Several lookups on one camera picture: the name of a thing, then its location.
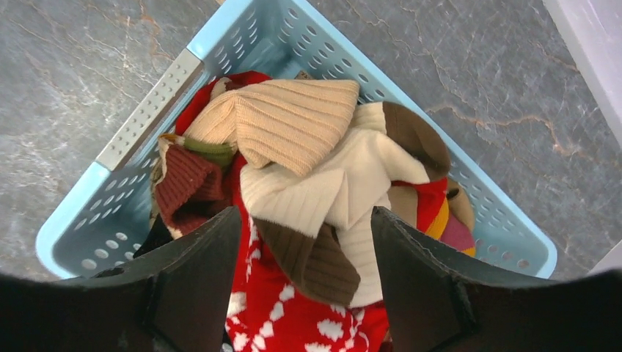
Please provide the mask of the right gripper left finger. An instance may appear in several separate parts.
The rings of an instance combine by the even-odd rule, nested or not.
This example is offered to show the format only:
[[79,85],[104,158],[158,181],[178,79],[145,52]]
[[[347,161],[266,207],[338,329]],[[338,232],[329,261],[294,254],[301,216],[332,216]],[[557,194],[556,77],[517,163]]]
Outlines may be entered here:
[[220,351],[236,207],[126,264],[55,282],[1,276],[3,351]]

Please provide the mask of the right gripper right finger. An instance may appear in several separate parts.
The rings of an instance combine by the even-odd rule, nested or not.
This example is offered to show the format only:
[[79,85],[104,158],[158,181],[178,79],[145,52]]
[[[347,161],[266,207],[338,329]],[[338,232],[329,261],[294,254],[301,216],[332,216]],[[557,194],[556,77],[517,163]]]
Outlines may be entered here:
[[383,207],[371,230],[394,351],[619,351],[621,271],[518,274],[424,235]]

